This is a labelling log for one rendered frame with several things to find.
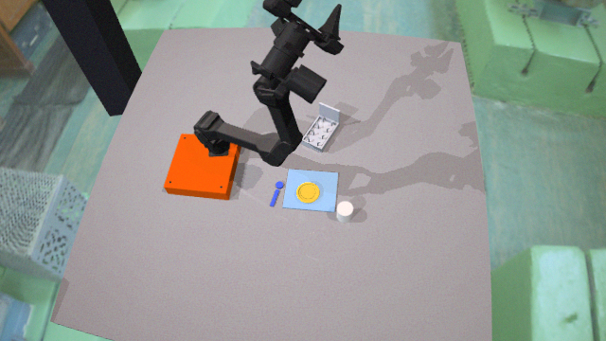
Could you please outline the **yellow plate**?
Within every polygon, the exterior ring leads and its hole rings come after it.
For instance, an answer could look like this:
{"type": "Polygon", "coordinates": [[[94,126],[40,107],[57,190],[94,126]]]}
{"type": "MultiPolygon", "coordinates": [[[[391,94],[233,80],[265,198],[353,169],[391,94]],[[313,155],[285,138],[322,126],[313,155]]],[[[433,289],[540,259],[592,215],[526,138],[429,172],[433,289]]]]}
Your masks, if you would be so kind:
{"type": "Polygon", "coordinates": [[[320,195],[319,187],[311,182],[301,184],[296,190],[297,198],[306,204],[315,202],[320,195]]]}

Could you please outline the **white cylinder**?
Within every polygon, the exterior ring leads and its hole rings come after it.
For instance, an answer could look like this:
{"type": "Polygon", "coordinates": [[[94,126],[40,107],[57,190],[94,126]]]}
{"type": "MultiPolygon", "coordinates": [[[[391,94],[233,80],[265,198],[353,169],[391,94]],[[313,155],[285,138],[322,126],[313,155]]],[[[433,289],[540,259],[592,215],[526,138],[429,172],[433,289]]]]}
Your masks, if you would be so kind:
{"type": "Polygon", "coordinates": [[[352,205],[349,202],[342,202],[337,207],[337,218],[342,223],[350,221],[352,216],[352,205]]]}

